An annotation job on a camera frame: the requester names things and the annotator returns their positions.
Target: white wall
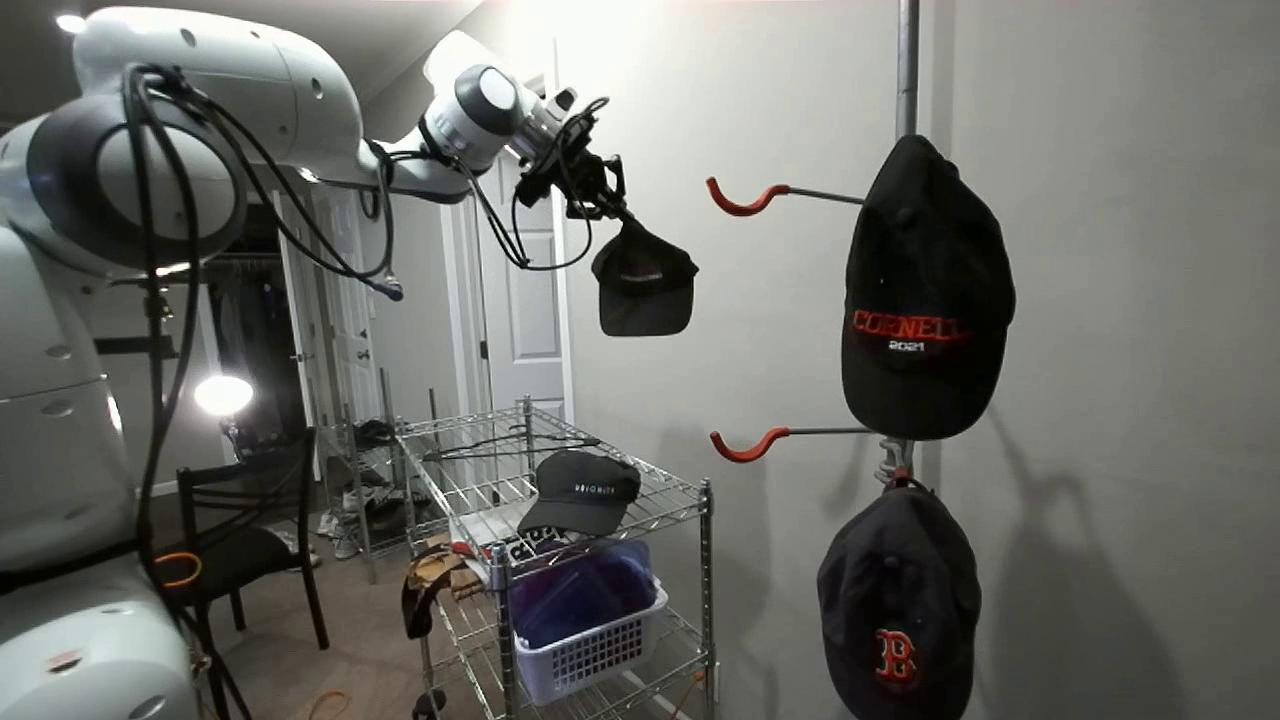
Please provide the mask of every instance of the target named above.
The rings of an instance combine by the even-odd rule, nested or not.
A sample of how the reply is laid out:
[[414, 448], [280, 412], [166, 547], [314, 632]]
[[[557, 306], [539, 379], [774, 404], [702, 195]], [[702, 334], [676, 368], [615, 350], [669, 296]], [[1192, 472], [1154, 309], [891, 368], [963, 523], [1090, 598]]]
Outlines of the white wall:
[[[970, 720], [1274, 718], [1280, 685], [1280, 3], [924, 0], [924, 130], [991, 199], [1020, 317], [979, 428], [920, 472], [979, 552]], [[578, 271], [578, 408], [719, 491], [719, 718], [844, 718], [818, 563], [877, 443], [707, 433], [851, 425], [839, 271], [858, 211], [727, 221], [707, 171], [860, 191], [891, 145], [895, 0], [484, 3], [478, 36], [610, 94], [643, 226], [702, 261], [680, 340], [606, 340]]]

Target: door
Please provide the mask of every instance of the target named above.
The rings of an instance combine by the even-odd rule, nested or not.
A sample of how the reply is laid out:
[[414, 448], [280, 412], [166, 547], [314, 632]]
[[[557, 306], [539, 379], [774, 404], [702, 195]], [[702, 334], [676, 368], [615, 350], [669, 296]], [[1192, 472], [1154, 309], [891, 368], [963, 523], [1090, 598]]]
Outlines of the door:
[[[512, 191], [522, 167], [512, 156], [495, 156], [491, 171], [480, 180], [491, 211], [518, 237], [532, 261], [557, 265], [557, 205], [539, 199], [537, 208], [518, 205]], [[512, 408], [532, 402], [539, 412], [567, 416], [565, 393], [565, 271], [522, 271], [484, 221], [484, 205], [469, 199], [471, 215], [471, 267], [478, 267], [478, 320], [480, 320], [480, 379], [488, 375], [488, 408]]]

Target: metal shelving unit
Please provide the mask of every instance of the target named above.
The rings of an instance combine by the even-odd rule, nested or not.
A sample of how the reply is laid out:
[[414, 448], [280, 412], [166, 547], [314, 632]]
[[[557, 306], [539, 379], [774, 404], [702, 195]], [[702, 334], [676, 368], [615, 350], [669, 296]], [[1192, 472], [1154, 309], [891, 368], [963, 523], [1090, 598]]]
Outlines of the metal shelving unit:
[[[615, 539], [698, 523], [702, 537], [702, 604], [680, 616], [672, 604], [647, 623], [643, 660], [614, 674], [552, 706], [530, 706], [522, 694], [510, 588], [557, 567], [583, 543], [530, 543], [518, 528], [532, 507], [530, 484], [537, 463], [561, 448], [593, 448], [639, 470], [639, 502], [629, 507]], [[716, 646], [714, 646], [714, 484], [672, 478], [643, 456], [561, 425], [557, 416], [518, 404], [512, 412], [455, 416], [400, 428], [400, 456], [414, 479], [449, 520], [453, 543], [466, 543], [488, 593], [435, 604], [435, 632], [449, 638], [453, 664], [478, 694], [488, 720], [614, 720], [614, 718], [714, 718]]]

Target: metal pole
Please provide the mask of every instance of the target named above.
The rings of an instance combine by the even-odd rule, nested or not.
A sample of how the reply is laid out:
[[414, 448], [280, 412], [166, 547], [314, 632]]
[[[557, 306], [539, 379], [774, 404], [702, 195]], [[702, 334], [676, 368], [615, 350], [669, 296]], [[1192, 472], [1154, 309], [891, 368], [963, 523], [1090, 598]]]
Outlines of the metal pole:
[[902, 0], [895, 12], [895, 135], [915, 131], [920, 88], [920, 0]]

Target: plastic basket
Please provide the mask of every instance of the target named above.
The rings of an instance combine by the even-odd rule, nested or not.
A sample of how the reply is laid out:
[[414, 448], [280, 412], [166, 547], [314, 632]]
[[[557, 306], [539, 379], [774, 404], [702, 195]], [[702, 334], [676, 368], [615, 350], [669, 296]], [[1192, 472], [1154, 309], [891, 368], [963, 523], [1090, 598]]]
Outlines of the plastic basket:
[[530, 706], [552, 706], [567, 694], [581, 694], [643, 660], [643, 653], [651, 653], [655, 646], [651, 641], [655, 611], [669, 607], [669, 588], [660, 581], [651, 583], [655, 593], [643, 611], [583, 629], [545, 650], [530, 650], [523, 638], [512, 638]]

